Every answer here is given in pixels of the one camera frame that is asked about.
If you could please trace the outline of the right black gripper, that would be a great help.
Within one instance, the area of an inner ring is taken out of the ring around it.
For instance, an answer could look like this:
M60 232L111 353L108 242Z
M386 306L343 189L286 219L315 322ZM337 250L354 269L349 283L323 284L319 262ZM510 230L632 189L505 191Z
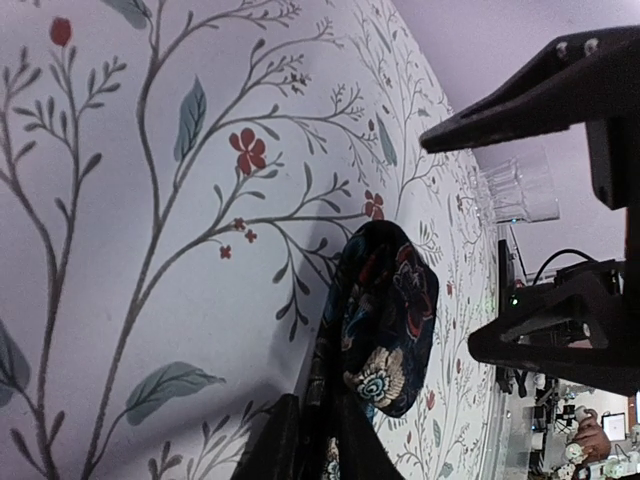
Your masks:
M473 149L586 123L591 182L626 209L624 298L639 299L639 27L560 36L491 95L420 136L429 153Z

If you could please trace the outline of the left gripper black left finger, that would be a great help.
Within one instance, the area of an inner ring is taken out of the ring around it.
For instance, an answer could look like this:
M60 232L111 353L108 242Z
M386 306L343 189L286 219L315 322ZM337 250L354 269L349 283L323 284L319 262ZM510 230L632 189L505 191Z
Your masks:
M281 396L271 407L269 419L254 441L251 451L244 455L232 479L295 479L299 423L298 398L293 394Z

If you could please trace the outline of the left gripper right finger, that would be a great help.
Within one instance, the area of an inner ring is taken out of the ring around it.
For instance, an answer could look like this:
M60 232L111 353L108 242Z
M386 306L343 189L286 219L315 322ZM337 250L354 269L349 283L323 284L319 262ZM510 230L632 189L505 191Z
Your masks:
M344 478L403 479L352 394L344 397Z

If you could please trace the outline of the dark floral tie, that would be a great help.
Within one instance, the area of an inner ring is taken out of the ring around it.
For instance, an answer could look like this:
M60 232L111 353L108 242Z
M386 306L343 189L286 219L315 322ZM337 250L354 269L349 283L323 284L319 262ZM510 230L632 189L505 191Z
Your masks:
M395 223L346 243L328 291L302 414L297 479L344 478L344 397L371 416L403 416L423 388L439 280Z

